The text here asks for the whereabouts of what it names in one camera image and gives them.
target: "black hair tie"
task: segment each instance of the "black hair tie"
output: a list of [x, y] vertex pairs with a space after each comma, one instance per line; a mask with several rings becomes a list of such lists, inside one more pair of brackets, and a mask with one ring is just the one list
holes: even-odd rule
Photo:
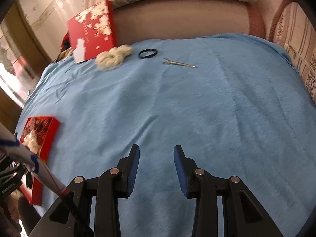
[[[142, 53], [145, 53], [145, 52], [153, 52], [149, 55], [146, 55], [146, 56], [141, 56]], [[139, 52], [138, 56], [141, 58], [141, 59], [146, 59], [146, 58], [152, 58], [154, 56], [156, 56], [158, 53], [158, 51], [156, 49], [145, 49], [145, 50], [142, 50]]]

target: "white cat silhouette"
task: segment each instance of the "white cat silhouette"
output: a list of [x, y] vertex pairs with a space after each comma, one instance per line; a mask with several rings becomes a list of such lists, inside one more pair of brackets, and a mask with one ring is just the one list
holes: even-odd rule
[[84, 39], [79, 38], [77, 39], [77, 48], [74, 49], [74, 58], [75, 58], [75, 62], [79, 63], [79, 62], [83, 62], [84, 59], [84, 55], [86, 53], [86, 48], [84, 46]]

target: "cream scrunchie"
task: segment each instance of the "cream scrunchie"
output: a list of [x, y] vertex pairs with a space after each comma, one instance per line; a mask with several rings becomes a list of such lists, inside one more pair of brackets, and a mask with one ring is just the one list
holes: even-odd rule
[[113, 47], [108, 52], [102, 52], [95, 58], [95, 63], [100, 70], [111, 70], [118, 68], [123, 63], [124, 57], [132, 53], [132, 47], [124, 44]]
[[116, 51], [102, 52], [95, 58], [99, 70], [111, 70], [118, 68], [123, 63], [124, 57]]

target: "metal screw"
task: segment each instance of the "metal screw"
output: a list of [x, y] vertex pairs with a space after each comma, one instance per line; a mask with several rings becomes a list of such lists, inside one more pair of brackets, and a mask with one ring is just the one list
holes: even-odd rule
[[116, 175], [116, 174], [118, 174], [119, 173], [119, 169], [118, 168], [112, 168], [111, 170], [110, 170], [110, 174], [111, 175]]
[[204, 172], [203, 169], [198, 168], [198, 169], [195, 170], [195, 173], [196, 173], [197, 175], [203, 175], [205, 172]]
[[81, 183], [83, 181], [83, 177], [82, 176], [77, 176], [75, 178], [75, 183]]
[[231, 180], [233, 183], [239, 183], [239, 181], [240, 181], [238, 176], [232, 176]]

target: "blue blanket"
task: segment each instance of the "blue blanket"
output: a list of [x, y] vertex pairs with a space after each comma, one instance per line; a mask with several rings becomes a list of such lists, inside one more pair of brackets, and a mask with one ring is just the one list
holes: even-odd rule
[[[134, 192], [119, 200], [123, 236], [191, 236], [195, 200], [180, 190], [178, 144], [214, 176], [239, 176], [283, 235], [295, 236], [316, 204], [316, 110], [283, 48], [241, 34], [132, 47], [111, 71], [72, 57], [48, 66], [17, 131], [29, 116], [60, 120], [48, 166], [65, 185], [101, 175], [138, 144]], [[159, 53], [139, 59], [146, 48]], [[55, 199], [44, 188], [41, 212]]]

